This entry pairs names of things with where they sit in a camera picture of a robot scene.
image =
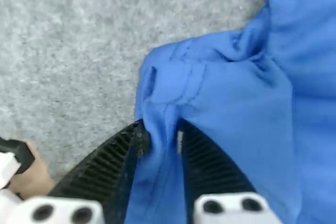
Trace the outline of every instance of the screw hole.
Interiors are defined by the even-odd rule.
[[[244,199],[242,205],[243,205],[243,208],[248,211],[254,211],[254,212],[262,211],[262,207],[260,203],[251,198]]]
[[[203,209],[205,212],[210,214],[219,214],[221,212],[224,212],[224,208],[214,200],[209,200],[204,203]]]
[[[83,207],[76,210],[72,215],[73,224],[86,224],[92,218],[92,210],[88,207]]]
[[[40,206],[33,213],[33,219],[36,221],[44,221],[51,216],[53,210],[54,208],[51,205]]]

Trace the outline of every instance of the blue shirt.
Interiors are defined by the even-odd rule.
[[[126,224],[185,224],[184,118],[236,162],[285,224],[336,223],[336,0],[268,0],[243,30],[153,49],[135,117],[152,138]]]

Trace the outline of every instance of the stitching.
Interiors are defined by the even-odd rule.
[[[194,100],[199,96],[199,94],[200,94],[200,92],[201,92],[201,88],[202,88],[203,83],[204,83],[204,80],[205,80],[205,73],[206,73],[206,71],[207,71],[207,64],[205,64],[205,66],[204,66],[204,70],[203,70],[203,74],[202,74],[202,79],[201,79],[201,81],[200,81],[200,84],[199,84],[199,86],[198,86],[198,89],[197,89],[196,94],[195,94],[193,97],[191,97],[191,98],[187,101],[186,104],[190,104],[192,101],[194,101]]]
[[[176,106],[175,106],[174,108],[175,108],[175,119],[178,119],[178,111],[177,111],[177,109],[176,109]],[[167,166],[168,174],[167,174],[167,177],[166,177],[166,178],[168,178],[168,177],[170,176],[171,172],[172,172],[171,167],[172,167],[172,163],[169,162],[169,163],[168,163],[168,166]],[[155,213],[157,212],[157,209],[159,208],[159,204],[160,204],[160,202],[162,201],[163,193],[165,192],[165,189],[166,189],[166,186],[167,186],[167,182],[168,182],[168,179],[165,180],[165,182],[164,182],[164,184],[163,184],[163,186],[162,186],[162,190],[161,190],[161,194],[160,194],[160,197],[159,197],[159,200],[158,200],[158,204],[157,204],[157,206],[155,207],[155,210],[154,210],[154,213],[153,213],[153,214],[155,214]]]
[[[163,112],[163,117],[164,118],[166,118],[166,112],[167,112],[167,109],[168,109],[168,104],[166,105],[166,107],[164,108],[164,112]],[[165,157],[166,157],[166,154],[167,154],[167,148],[165,148],[164,149],[164,153],[163,153],[163,160],[165,159]],[[162,169],[162,165],[163,165],[163,161],[160,163],[160,167],[159,167],[159,170],[158,170],[158,172],[156,173],[156,176],[155,176],[155,180],[154,180],[154,183],[153,183],[153,187],[152,187],[152,190],[151,190],[151,195],[152,195],[152,197],[151,197],[151,199],[149,200],[149,203],[147,204],[147,207],[146,207],[146,211],[145,211],[145,213],[146,213],[146,215],[148,214],[148,212],[149,212],[149,209],[150,209],[150,206],[152,205],[152,203],[153,203],[153,195],[154,195],[154,190],[155,190],[155,188],[156,188],[156,185],[157,185],[157,183],[158,183],[158,181],[157,181],[157,179],[158,179],[158,177],[159,177],[159,174],[160,174],[160,171],[161,171],[161,169]]]

